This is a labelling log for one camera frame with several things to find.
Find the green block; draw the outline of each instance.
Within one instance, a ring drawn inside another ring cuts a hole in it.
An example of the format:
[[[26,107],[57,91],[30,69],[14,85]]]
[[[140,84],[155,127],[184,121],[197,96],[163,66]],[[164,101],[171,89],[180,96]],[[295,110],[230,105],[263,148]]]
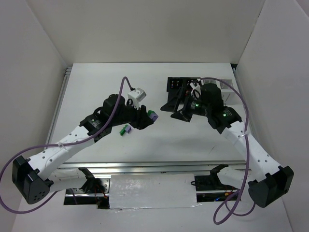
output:
[[[155,113],[155,111],[153,111],[153,110],[148,110],[147,116],[150,116],[152,113]]]
[[[125,131],[124,129],[122,129],[122,130],[119,132],[119,134],[120,134],[121,136],[123,136],[125,132],[126,132],[126,131]]]

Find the white cable tie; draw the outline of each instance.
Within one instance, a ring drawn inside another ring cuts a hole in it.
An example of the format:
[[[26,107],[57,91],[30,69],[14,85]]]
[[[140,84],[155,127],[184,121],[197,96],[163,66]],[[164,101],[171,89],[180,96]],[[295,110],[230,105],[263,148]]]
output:
[[[63,145],[63,143],[58,142],[57,144],[58,144],[58,147],[59,147],[59,148],[63,148],[66,152],[69,152],[69,151],[67,150],[67,148]]]
[[[239,138],[245,137],[246,135],[248,135],[248,131],[244,132],[242,135],[239,136]]]

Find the white tabletop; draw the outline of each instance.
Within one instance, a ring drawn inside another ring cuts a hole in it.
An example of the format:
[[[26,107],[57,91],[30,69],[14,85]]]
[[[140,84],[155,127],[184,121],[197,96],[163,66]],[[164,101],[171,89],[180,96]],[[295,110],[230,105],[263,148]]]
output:
[[[206,117],[193,116],[190,123],[170,118],[160,111],[167,102],[167,78],[217,77],[234,79],[230,64],[207,63],[111,63],[74,64],[56,122],[52,142],[70,133],[85,116],[102,106],[110,94],[118,93],[123,76],[133,87],[146,91],[141,102],[154,110],[159,119],[144,130],[133,130],[121,137],[123,126],[114,127],[111,134],[81,151],[68,162],[125,161],[213,161],[242,160],[238,151],[212,129]],[[123,96],[129,88],[125,85]],[[239,99],[233,99],[235,110],[245,119]]]

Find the white table surface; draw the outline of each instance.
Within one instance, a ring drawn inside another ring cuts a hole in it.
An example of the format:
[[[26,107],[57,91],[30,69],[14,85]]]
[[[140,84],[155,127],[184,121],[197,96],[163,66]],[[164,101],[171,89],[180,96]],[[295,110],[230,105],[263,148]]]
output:
[[[119,128],[76,155],[71,161],[152,161],[152,160],[233,160],[240,156],[229,143],[211,129],[205,118],[195,116],[191,123],[170,119],[159,108],[167,101],[168,76],[233,77],[229,64],[75,64],[57,121],[53,141],[70,132],[80,120],[101,106],[111,93],[118,92],[121,78],[127,75],[134,87],[146,90],[143,103],[160,118],[147,130],[134,130],[120,137]],[[233,107],[243,115],[240,104]],[[267,208],[256,209],[247,217],[232,216],[220,226],[214,225],[213,213],[220,203],[203,203],[192,208],[100,210],[94,205],[64,206],[64,191],[43,208],[17,215],[13,232],[291,232],[281,199]],[[19,210],[35,207],[22,199]],[[240,202],[238,213],[251,205]],[[218,220],[227,213],[225,208]]]
[[[121,137],[123,126],[114,127],[111,134],[81,151],[68,162],[125,161],[209,161],[242,160],[238,151],[212,129],[206,117],[193,116],[190,123],[170,118],[160,111],[167,102],[167,78],[217,77],[234,79],[230,64],[209,63],[111,63],[74,64],[56,122],[52,142],[70,133],[85,116],[102,106],[110,94],[118,93],[121,79],[127,76],[133,87],[146,91],[141,102],[154,110],[159,119],[144,130],[133,130]],[[123,96],[127,99],[125,85]],[[240,100],[233,105],[245,119]]]
[[[212,221],[218,202],[192,208],[101,210],[94,205],[64,206],[63,199],[64,191],[43,208],[17,215],[12,232],[292,232],[281,199],[265,209],[257,207],[247,217],[232,216],[219,226]],[[22,200],[19,210],[32,207]],[[250,207],[240,203],[238,212]],[[223,208],[217,220],[226,213]]]

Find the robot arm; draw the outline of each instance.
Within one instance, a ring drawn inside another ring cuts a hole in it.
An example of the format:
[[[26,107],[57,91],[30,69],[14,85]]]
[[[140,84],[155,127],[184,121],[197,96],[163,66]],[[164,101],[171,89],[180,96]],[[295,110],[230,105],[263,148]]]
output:
[[[13,161],[13,183],[27,203],[37,203],[49,192],[63,189],[78,188],[85,192],[93,190],[95,186],[104,189],[100,180],[94,178],[86,168],[59,170],[58,167],[76,153],[111,133],[113,126],[130,123],[132,127],[142,130],[152,125],[154,120],[147,115],[146,107],[139,105],[145,96],[145,92],[140,88],[132,89],[128,93],[126,104],[125,98],[120,96],[112,120],[97,134],[111,117],[116,105],[118,94],[112,94],[104,101],[102,107],[88,115],[79,126],[61,139],[57,143],[58,146],[50,147],[28,159],[17,157]]]
[[[245,125],[241,117],[233,108],[224,106],[221,90],[216,84],[203,84],[202,81],[192,82],[190,90],[185,87],[179,89],[171,118],[190,122],[192,115],[207,117],[211,127],[229,140],[246,160]],[[183,102],[183,108],[177,111],[180,102]],[[294,173],[289,166],[282,168],[251,134],[248,140],[252,174],[247,178],[246,188],[251,199],[264,208],[288,192]],[[243,182],[243,173],[228,165],[218,166],[213,173],[224,185],[239,189]]]

